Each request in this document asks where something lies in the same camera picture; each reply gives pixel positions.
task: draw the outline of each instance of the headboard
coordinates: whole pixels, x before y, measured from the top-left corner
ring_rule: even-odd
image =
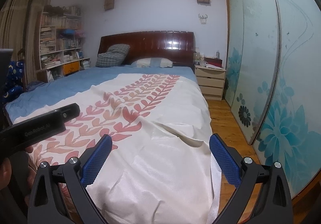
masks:
[[[148,57],[163,57],[174,66],[194,69],[194,33],[180,31],[143,31],[103,36],[98,53],[104,53],[114,44],[128,44],[130,50],[123,64]]]

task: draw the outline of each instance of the red box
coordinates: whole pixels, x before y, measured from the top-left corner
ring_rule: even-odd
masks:
[[[213,66],[222,67],[223,60],[218,58],[205,57],[204,60]]]

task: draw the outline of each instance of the silver bolt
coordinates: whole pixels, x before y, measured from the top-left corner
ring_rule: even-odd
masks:
[[[281,168],[282,165],[281,165],[281,163],[279,163],[278,161],[276,161],[276,162],[274,163],[274,166],[277,167],[277,168]]]
[[[44,162],[40,163],[40,167],[41,168],[45,168],[47,166],[47,164],[48,163],[46,161],[44,161]]]
[[[247,163],[247,164],[253,163],[253,160],[252,160],[250,157],[245,157],[245,158],[244,158],[244,161],[245,161],[245,163]]]
[[[69,162],[71,164],[75,164],[77,161],[78,161],[78,159],[76,157],[72,157],[72,158],[69,159]]]

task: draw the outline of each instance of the blue bed sheet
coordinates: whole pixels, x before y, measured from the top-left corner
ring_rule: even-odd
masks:
[[[10,120],[14,122],[18,117],[28,116],[33,111],[42,108],[45,105],[54,105],[63,99],[74,96],[78,92],[84,92],[90,89],[92,85],[96,86],[108,80],[112,80],[119,74],[138,73],[179,75],[196,82],[196,77],[189,67],[92,67],[39,86],[32,92],[23,93],[16,100],[8,103],[5,108],[9,114]]]

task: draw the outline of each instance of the wardrobe door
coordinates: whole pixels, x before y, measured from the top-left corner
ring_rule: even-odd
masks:
[[[230,39],[226,64],[225,100],[232,105],[239,80],[243,48],[243,0],[229,0]]]
[[[278,61],[276,0],[243,0],[244,31],[240,75],[232,114],[248,143],[254,140]]]
[[[254,148],[262,163],[282,164],[295,196],[321,167],[321,11],[314,0],[277,1],[280,70]]]

